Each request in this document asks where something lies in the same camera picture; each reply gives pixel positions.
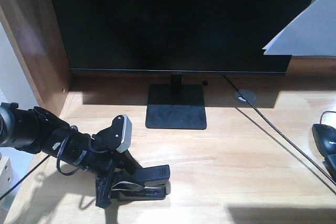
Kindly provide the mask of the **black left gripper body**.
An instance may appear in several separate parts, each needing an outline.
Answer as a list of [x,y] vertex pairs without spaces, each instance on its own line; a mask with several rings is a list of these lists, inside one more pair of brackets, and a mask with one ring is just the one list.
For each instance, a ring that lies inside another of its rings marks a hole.
[[99,131],[97,134],[84,134],[87,142],[87,154],[83,158],[83,167],[98,175],[118,169],[125,169],[133,174],[142,166],[132,157],[127,150],[119,153],[113,150],[112,126]]

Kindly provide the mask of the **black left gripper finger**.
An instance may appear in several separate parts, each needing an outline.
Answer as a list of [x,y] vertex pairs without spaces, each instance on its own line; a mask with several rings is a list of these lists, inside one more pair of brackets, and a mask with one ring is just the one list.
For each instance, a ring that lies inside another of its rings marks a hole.
[[121,178],[120,172],[110,171],[107,174],[96,176],[96,206],[99,208],[108,208],[111,200],[119,200],[120,193],[112,191],[112,184],[116,179]]

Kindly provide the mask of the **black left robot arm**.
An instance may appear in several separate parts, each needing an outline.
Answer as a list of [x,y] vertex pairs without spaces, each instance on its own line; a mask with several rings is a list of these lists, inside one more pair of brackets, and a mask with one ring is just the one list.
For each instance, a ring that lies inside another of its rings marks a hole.
[[65,162],[75,169],[63,172],[71,176],[78,170],[96,175],[96,206],[107,208],[115,179],[115,169],[130,175],[141,165],[131,156],[132,123],[126,115],[116,116],[111,126],[94,135],[79,132],[76,126],[34,107],[21,110],[18,103],[1,104],[1,147],[12,147],[32,154],[44,152],[56,158],[56,168]]

